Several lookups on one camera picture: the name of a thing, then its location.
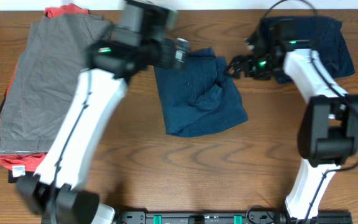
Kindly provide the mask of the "navy blue shorts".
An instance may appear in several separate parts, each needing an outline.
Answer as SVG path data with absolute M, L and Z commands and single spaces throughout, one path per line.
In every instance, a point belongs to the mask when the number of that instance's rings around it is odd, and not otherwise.
M 206 48 L 189 53 L 182 70 L 154 68 L 168 135 L 216 134 L 248 121 L 239 90 L 224 74 L 226 67 L 224 57 Z

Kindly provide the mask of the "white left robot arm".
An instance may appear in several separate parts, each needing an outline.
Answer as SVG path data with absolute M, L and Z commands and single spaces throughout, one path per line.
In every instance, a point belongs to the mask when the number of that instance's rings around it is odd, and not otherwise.
M 181 69 L 190 44 L 177 38 L 130 46 L 99 40 L 87 49 L 89 68 L 78 76 L 68 113 L 34 175 L 16 189 L 43 223 L 114 223 L 116 210 L 85 190 L 91 161 L 106 125 L 125 97 L 128 80 L 149 65 Z

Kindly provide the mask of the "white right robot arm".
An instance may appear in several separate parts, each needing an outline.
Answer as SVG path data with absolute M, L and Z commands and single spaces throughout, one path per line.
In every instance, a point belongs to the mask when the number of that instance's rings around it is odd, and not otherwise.
M 331 179 L 358 167 L 358 95 L 335 82 L 310 40 L 281 40 L 271 48 L 249 45 L 253 55 L 234 57 L 225 74 L 265 80 L 268 72 L 281 69 L 306 103 L 297 137 L 301 165 L 277 223 L 317 223 Z

